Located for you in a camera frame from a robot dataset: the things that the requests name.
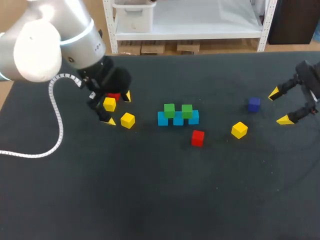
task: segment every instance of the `light blue block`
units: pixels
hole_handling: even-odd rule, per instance
[[[165,118],[164,111],[158,111],[158,126],[168,126],[169,121],[168,118]]]
[[[182,118],[182,111],[176,111],[175,117],[173,118],[173,125],[174,126],[183,126],[184,119]]]
[[[193,110],[192,111],[192,118],[188,120],[189,125],[197,125],[199,124],[199,111]]]

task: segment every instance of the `white bin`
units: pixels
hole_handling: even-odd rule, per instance
[[[154,8],[157,2],[129,5],[115,1],[113,7],[118,17],[118,28],[124,33],[149,33],[154,24]]]

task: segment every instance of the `white cable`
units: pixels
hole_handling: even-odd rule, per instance
[[[75,82],[75,84],[78,85],[78,87],[80,87],[81,83],[82,83],[81,80],[79,78],[77,78],[76,76],[71,75],[71,74],[64,74],[64,73],[58,74],[49,83],[49,97],[50,97],[50,101],[52,103],[53,110],[55,112],[56,119],[57,119],[58,125],[59,125],[59,137],[58,137],[58,140],[57,140],[56,144],[54,145],[54,147],[51,148],[49,151],[46,151],[41,154],[24,154],[24,153],[18,153],[18,152],[13,152],[13,151],[0,150],[0,155],[9,155],[9,156],[26,158],[26,159],[39,159],[39,158],[49,156],[50,154],[52,154],[54,151],[56,151],[59,148],[59,146],[62,142],[62,139],[64,138],[64,125],[63,125],[61,115],[60,115],[60,112],[59,112],[59,109],[58,109],[58,106],[57,106],[57,103],[55,100],[54,85],[58,79],[62,79],[62,78],[72,79]]]

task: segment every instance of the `black cabinet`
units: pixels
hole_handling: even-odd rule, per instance
[[[320,0],[278,0],[269,44],[309,44],[320,19]]]

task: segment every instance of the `shelf leg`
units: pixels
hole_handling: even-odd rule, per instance
[[[258,52],[265,51],[266,44],[268,41],[269,32],[270,32],[271,23],[274,18],[276,6],[277,6],[277,2],[278,2],[278,0],[269,0],[268,7],[264,13],[264,22],[263,22],[263,26],[262,26],[262,33],[261,33],[261,38],[260,38],[258,49],[257,49]]]
[[[108,27],[108,32],[109,32],[111,50],[113,54],[117,54],[118,53],[118,42],[116,38],[117,24],[114,21],[114,13],[113,13],[114,0],[102,0],[102,1],[103,1],[106,25]]]

